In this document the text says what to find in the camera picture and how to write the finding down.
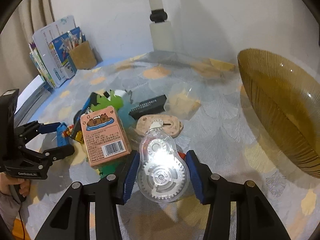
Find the human hand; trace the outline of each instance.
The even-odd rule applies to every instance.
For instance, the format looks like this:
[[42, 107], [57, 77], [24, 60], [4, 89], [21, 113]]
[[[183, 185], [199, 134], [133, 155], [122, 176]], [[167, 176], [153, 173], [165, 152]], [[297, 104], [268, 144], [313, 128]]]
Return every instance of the human hand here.
[[19, 193], [26, 197], [30, 192], [30, 180], [29, 179], [18, 179], [9, 176], [8, 174], [0, 173], [0, 192], [5, 195], [11, 195], [9, 185], [20, 184]]

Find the transparent correction tape dispenser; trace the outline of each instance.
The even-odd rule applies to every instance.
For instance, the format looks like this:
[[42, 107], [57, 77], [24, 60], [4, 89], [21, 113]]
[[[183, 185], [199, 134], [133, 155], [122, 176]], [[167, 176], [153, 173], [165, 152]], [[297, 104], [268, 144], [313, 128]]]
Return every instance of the transparent correction tape dispenser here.
[[148, 199], [168, 203], [184, 194], [190, 175], [175, 141], [164, 132], [162, 125], [162, 120], [155, 120], [140, 143], [138, 186]]

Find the brown ribbed bowl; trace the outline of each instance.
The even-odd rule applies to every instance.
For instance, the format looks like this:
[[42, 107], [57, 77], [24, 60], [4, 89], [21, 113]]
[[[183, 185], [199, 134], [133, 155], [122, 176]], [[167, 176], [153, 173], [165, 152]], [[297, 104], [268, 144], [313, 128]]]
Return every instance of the brown ribbed bowl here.
[[295, 63], [260, 49], [238, 54], [251, 105], [283, 153], [320, 178], [320, 84]]

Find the pink box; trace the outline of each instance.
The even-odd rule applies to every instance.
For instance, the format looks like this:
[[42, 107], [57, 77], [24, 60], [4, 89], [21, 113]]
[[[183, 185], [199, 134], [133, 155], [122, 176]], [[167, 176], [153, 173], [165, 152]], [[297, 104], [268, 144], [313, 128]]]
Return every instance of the pink box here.
[[80, 120], [91, 167], [96, 168], [131, 152], [127, 135], [113, 106], [84, 114]]

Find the blue table surface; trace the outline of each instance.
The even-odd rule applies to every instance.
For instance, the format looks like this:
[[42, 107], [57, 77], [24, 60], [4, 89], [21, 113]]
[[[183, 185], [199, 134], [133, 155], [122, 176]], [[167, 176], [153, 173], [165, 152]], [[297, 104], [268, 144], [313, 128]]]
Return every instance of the blue table surface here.
[[[114, 64], [116, 62], [122, 61], [125, 58], [112, 58], [112, 59], [107, 59], [104, 60], [100, 63], [98, 63], [94, 68], [97, 67], [102, 67], [102, 66], [107, 66], [110, 64]], [[32, 121], [36, 121], [39, 119], [41, 113], [44, 111], [44, 109], [57, 97], [59, 96], [64, 90], [65, 88], [69, 85], [69, 83], [71, 82], [72, 78], [67, 80], [66, 82], [63, 83], [63, 85], [59, 88], [57, 88], [56, 90], [54, 90], [54, 92], [46, 99], [46, 101], [44, 101], [42, 103], [42, 105], [36, 110], [36, 112], [33, 114], [33, 116], [30, 118], [29, 122]]]

